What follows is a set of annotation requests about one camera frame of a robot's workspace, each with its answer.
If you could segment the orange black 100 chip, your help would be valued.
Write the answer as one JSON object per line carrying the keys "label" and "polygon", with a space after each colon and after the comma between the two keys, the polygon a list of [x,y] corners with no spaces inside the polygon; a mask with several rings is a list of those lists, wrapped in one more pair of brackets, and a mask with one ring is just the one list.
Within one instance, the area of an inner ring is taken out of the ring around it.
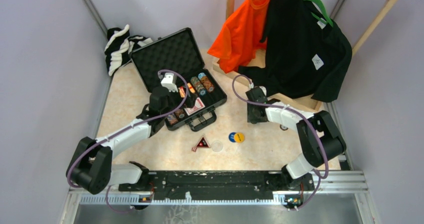
{"label": "orange black 100 chip", "polygon": [[288,130],[288,128],[287,128],[286,126],[280,125],[279,127],[280,127],[280,129],[281,129],[281,130],[283,130],[283,131],[287,131],[287,130]]}

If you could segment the orange boxed card deck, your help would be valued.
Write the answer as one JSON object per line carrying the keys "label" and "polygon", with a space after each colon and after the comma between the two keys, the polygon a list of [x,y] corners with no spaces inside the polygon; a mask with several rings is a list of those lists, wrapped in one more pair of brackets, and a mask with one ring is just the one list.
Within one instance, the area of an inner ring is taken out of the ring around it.
{"label": "orange boxed card deck", "polygon": [[196,94],[196,91],[195,91],[195,89],[194,89],[194,87],[192,86],[192,84],[191,83],[187,83],[187,88],[183,85],[183,86],[180,86],[179,88],[178,88],[178,91],[179,91],[179,94],[180,94],[180,97],[181,98],[184,98],[185,96],[187,96],[187,97],[193,97],[195,94]]}

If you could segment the black poker set case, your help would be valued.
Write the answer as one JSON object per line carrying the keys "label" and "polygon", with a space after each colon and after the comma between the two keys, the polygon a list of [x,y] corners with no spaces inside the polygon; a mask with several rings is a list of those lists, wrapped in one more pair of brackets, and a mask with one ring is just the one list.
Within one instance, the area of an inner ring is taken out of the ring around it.
{"label": "black poker set case", "polygon": [[216,121],[215,109],[227,101],[227,95],[211,72],[206,69],[200,49],[189,27],[133,50],[130,58],[149,93],[160,85],[158,76],[160,70],[174,71],[182,75],[187,83],[191,83],[192,77],[198,78],[199,73],[205,73],[214,85],[214,91],[206,90],[204,96],[200,96],[193,87],[194,97],[200,98],[205,108],[192,115],[184,111],[184,119],[177,118],[178,123],[174,125],[170,125],[166,119],[165,124],[170,131],[175,131],[187,124],[193,132],[198,132]]}

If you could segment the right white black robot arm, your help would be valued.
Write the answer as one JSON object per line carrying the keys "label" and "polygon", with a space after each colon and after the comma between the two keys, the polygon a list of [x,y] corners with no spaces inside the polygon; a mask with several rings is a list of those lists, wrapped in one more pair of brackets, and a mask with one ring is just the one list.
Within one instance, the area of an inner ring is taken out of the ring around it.
{"label": "right white black robot arm", "polygon": [[245,94],[249,123],[270,122],[297,131],[301,154],[282,168],[281,183],[287,190],[295,190],[302,176],[346,151],[342,134],[327,111],[303,111],[278,99],[268,99],[259,86]]}

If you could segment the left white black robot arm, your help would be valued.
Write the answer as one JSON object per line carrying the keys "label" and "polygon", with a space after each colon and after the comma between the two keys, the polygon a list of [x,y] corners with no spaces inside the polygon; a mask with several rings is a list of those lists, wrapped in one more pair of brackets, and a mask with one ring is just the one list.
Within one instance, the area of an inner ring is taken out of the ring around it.
{"label": "left white black robot arm", "polygon": [[138,191],[149,187],[149,170],[137,162],[113,164],[113,159],[123,151],[157,134],[165,125],[165,118],[182,107],[188,95],[179,104],[170,97],[178,93],[176,78],[187,87],[184,77],[172,70],[162,69],[157,73],[160,86],[153,89],[150,101],[134,120],[119,130],[103,137],[82,138],[74,151],[66,171],[68,184],[83,188],[96,195],[110,186],[131,184]]}

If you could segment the purple black chip stack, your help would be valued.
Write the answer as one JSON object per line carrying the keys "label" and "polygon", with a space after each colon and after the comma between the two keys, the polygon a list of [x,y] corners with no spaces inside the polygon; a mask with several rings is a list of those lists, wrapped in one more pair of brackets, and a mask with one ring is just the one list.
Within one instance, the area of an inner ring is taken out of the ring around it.
{"label": "purple black chip stack", "polygon": [[184,119],[186,114],[184,112],[183,109],[178,109],[174,112],[174,115],[178,118],[178,119]]}

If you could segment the blue orange chip stack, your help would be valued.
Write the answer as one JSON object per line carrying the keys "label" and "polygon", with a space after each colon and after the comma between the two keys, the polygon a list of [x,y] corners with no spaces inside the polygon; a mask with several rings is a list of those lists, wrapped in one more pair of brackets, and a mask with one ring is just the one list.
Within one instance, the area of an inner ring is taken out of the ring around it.
{"label": "blue orange chip stack", "polygon": [[169,124],[175,125],[176,123],[179,122],[178,118],[172,113],[166,116],[167,121],[169,122]]}

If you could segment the blue small blind button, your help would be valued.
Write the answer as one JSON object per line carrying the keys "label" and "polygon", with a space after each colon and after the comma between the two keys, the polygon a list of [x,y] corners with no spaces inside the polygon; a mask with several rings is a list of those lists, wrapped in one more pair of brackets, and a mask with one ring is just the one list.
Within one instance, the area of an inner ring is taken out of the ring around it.
{"label": "blue small blind button", "polygon": [[228,139],[229,139],[229,141],[230,141],[230,142],[232,142],[232,143],[236,143],[236,140],[235,140],[235,134],[236,134],[236,132],[231,132],[231,133],[228,135]]}

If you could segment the green orange chip stack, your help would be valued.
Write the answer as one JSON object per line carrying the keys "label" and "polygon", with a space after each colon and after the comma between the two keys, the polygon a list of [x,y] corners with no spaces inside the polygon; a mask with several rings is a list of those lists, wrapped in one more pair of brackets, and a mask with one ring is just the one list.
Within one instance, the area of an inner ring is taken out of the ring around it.
{"label": "green orange chip stack", "polygon": [[190,79],[190,82],[200,96],[204,96],[206,94],[207,90],[196,76],[193,76]]}

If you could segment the clear dealer button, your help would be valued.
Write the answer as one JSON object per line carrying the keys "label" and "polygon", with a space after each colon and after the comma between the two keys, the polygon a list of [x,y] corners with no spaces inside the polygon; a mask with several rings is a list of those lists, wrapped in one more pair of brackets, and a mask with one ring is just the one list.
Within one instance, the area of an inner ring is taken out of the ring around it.
{"label": "clear dealer button", "polygon": [[216,153],[221,152],[223,150],[223,147],[224,147],[223,143],[221,141],[218,141],[218,140],[214,141],[211,144],[211,149]]}

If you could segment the black white striped cloth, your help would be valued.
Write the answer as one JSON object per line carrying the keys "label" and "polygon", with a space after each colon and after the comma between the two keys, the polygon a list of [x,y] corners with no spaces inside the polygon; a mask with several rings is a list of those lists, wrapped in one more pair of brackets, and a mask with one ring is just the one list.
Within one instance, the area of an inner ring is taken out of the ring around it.
{"label": "black white striped cloth", "polygon": [[104,48],[107,73],[110,77],[122,66],[131,61],[130,54],[153,42],[151,37],[131,35],[130,25],[123,28],[114,27],[107,30],[107,44]]}

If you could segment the orange t-shirt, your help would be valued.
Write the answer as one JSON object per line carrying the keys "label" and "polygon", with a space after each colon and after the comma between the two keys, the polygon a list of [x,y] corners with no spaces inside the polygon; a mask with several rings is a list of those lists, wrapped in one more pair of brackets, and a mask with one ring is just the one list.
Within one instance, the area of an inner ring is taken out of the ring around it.
{"label": "orange t-shirt", "polygon": [[207,53],[219,59],[219,67],[225,73],[247,66],[258,49],[267,48],[267,43],[260,40],[269,2],[245,0],[224,22]]}

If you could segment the black t-shirt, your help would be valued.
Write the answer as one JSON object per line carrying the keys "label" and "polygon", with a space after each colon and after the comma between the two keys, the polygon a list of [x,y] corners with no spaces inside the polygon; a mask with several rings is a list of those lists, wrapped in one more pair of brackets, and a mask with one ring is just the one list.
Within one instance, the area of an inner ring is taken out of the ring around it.
{"label": "black t-shirt", "polygon": [[267,95],[310,96],[330,103],[340,93],[353,49],[334,20],[326,21],[309,0],[270,0],[262,42],[265,66],[238,72],[263,86]]}

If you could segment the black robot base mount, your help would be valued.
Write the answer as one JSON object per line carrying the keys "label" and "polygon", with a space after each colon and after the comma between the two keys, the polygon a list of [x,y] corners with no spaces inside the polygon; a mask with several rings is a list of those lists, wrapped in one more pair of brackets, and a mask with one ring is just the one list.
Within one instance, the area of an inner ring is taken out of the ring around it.
{"label": "black robot base mount", "polygon": [[310,173],[292,180],[270,170],[149,170],[141,167],[140,180],[118,186],[121,192],[150,192],[156,201],[270,200],[278,191],[313,191]]}

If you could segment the aluminium frame rail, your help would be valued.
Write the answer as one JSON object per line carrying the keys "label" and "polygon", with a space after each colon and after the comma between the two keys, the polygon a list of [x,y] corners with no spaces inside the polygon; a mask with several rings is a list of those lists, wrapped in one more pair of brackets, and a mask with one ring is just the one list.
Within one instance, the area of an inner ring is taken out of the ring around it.
{"label": "aluminium frame rail", "polygon": [[69,191],[62,224],[379,224],[362,171],[146,171],[93,195]]}

